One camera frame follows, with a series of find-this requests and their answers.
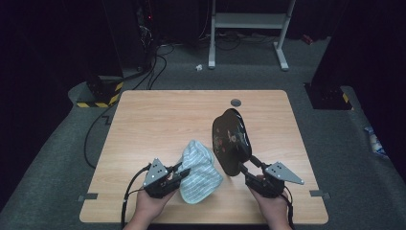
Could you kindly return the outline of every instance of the metal bracket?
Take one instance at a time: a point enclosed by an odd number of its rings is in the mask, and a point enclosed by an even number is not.
[[[152,165],[149,168],[149,171],[146,175],[146,180],[144,181],[144,187],[154,183],[157,180],[168,175],[168,170],[165,166],[161,163],[158,158],[155,158],[152,161]]]
[[[283,163],[277,162],[275,164],[272,164],[268,168],[265,169],[265,171],[274,176],[275,178],[279,180],[284,180],[284,181],[289,181],[292,183],[296,184],[305,184],[305,182],[299,178],[295,173],[290,171]]]

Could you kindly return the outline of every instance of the white metal stand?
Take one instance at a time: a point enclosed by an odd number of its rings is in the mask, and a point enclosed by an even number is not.
[[[282,45],[295,2],[296,0],[290,0],[287,13],[216,13],[215,0],[213,0],[209,69],[215,69],[215,28],[252,28],[281,30],[279,41],[274,42],[274,47],[281,64],[281,69],[287,71],[289,67],[282,51]]]

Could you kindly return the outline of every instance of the wooden table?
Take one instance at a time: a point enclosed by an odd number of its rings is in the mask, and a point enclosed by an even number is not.
[[[83,222],[120,222],[123,197],[133,175],[158,157],[165,166],[180,159],[190,140],[212,148],[212,124],[216,117],[236,107],[244,119],[253,154],[262,162],[281,161],[304,180],[304,185],[287,183],[293,194],[294,222],[323,224],[328,220],[323,199],[311,196],[319,190],[292,108],[281,90],[125,91],[105,141],[89,194],[84,201]],[[264,223],[257,202],[244,184],[244,175],[227,176],[215,160],[224,179],[198,204],[187,204],[177,193],[155,223]],[[250,173],[260,173],[250,162]],[[141,187],[145,173],[132,190]],[[126,220],[135,209],[136,195],[128,201]]]

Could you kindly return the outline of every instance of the wire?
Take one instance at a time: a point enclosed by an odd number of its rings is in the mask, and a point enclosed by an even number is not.
[[[263,44],[263,43],[268,43],[274,41],[277,37],[276,36],[264,36],[258,41],[253,41],[251,38],[255,38],[252,36],[245,36],[241,38],[241,42],[244,44]]]
[[[96,120],[92,123],[92,126],[89,127],[89,129],[87,130],[86,133],[86,137],[84,138],[84,144],[83,144],[83,155],[84,155],[84,160],[86,161],[86,164],[88,166],[90,166],[93,169],[96,169],[96,166],[94,166],[92,163],[90,163],[89,159],[87,158],[87,140],[89,139],[89,134],[90,131],[92,130],[93,126],[95,125],[95,123],[107,112],[109,111],[112,107],[114,107],[117,103],[113,104],[112,106],[108,107],[107,109],[105,109],[105,111],[99,115],[98,118],[96,118]]]
[[[140,82],[138,82],[138,84],[135,85],[135,87],[133,87],[132,90],[137,89],[138,86],[140,86],[140,85],[153,73],[153,70],[154,70],[154,68],[155,68],[155,65],[156,65],[156,59],[155,59],[153,65],[152,65],[152,67],[150,68],[148,74],[147,74]]]
[[[151,84],[152,79],[153,79],[153,76],[155,75],[155,66],[156,66],[156,61],[157,61],[156,56],[154,57],[154,59],[155,59],[155,60],[154,60],[154,68],[152,69],[151,74],[150,74],[150,78],[149,78],[149,80],[148,80],[147,90],[149,90],[150,84]]]
[[[145,26],[140,26],[140,31],[141,31],[141,41],[143,42],[144,49],[147,49],[152,39],[152,33]]]
[[[204,23],[204,28],[203,28],[203,31],[202,31],[202,33],[200,34],[200,36],[199,36],[199,38],[204,34],[204,32],[206,31],[206,27],[207,27],[207,22],[209,21],[209,13],[210,13],[210,10],[209,10],[209,0],[207,0],[207,14],[206,14],[206,22]]]
[[[207,38],[210,38],[210,35],[209,35],[209,34],[205,35],[204,37],[199,38],[199,41],[204,41],[204,40],[206,40]]]
[[[140,192],[140,191],[142,191],[142,190],[143,190],[143,189],[131,191],[131,193],[129,193],[129,195],[132,195],[132,194],[134,194],[134,193],[138,193],[138,192]]]
[[[290,194],[290,201],[289,201],[289,199],[286,197],[286,196],[284,196],[284,194],[280,194],[280,196],[286,201],[286,203],[287,203],[287,208],[288,208],[288,210],[287,210],[287,220],[288,220],[288,222],[289,222],[289,226],[290,226],[290,228],[292,228],[292,230],[295,230],[295,225],[294,225],[294,223],[293,223],[293,196],[292,196],[292,194],[290,193],[290,190],[286,187],[286,186],[284,186],[284,188],[289,192],[289,194]]]
[[[168,54],[172,53],[172,52],[175,50],[175,46],[170,43],[170,44],[166,44],[166,45],[160,45],[160,46],[158,47],[158,49],[157,49],[157,52],[158,52],[159,49],[161,49],[162,47],[166,47],[166,46],[170,46],[172,49],[171,49],[169,52],[167,52],[167,53],[159,54],[159,56],[168,55]]]
[[[162,56],[156,56],[156,58],[161,58],[164,62],[165,62],[165,65],[164,65],[164,67],[162,68],[162,70],[158,73],[158,75],[155,77],[155,79],[152,81],[152,84],[149,86],[149,90],[151,90],[152,89],[152,85],[155,83],[155,81],[159,78],[159,76],[162,74],[162,72],[164,72],[164,70],[167,68],[167,60],[164,58],[164,57],[162,57]]]
[[[143,71],[140,73],[136,73],[136,74],[130,75],[128,77],[125,77],[125,78],[122,78],[119,80],[112,80],[112,81],[110,81],[110,83],[121,83],[121,82],[129,81],[129,80],[137,79],[137,78],[141,77],[142,75],[144,75],[149,70],[150,70],[149,68],[146,68],[146,69],[143,69]]]
[[[134,177],[132,177],[131,181],[130,181],[129,184],[128,184],[128,187],[127,187],[127,189],[126,189],[126,191],[125,191],[124,199],[123,199],[123,208],[122,208],[122,229],[124,229],[124,226],[125,226],[125,212],[126,212],[126,205],[127,205],[127,202],[128,202],[128,197],[129,197],[130,194],[136,192],[136,191],[133,191],[133,192],[130,193],[129,190],[131,189],[131,186],[132,186],[132,184],[134,183],[135,179],[136,179],[141,173],[143,173],[143,172],[145,172],[145,171],[148,171],[150,167],[151,167],[151,164],[150,164],[150,163],[149,163],[147,166],[143,167],[140,171],[138,171],[138,172],[134,175]]]
[[[234,36],[234,37],[236,39],[235,40],[230,40],[230,41],[222,39],[225,42],[235,42],[235,41],[237,41],[237,45],[235,45],[234,47],[232,47],[232,48],[222,48],[222,47],[218,46],[217,43],[215,44],[215,47],[218,48],[219,50],[222,50],[222,51],[232,51],[232,50],[236,49],[241,44],[241,38],[239,38],[239,36],[237,36],[237,35]]]

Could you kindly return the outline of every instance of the small round object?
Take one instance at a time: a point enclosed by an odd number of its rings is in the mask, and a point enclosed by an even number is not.
[[[241,105],[241,101],[239,99],[232,99],[231,105],[234,107],[239,107]]]

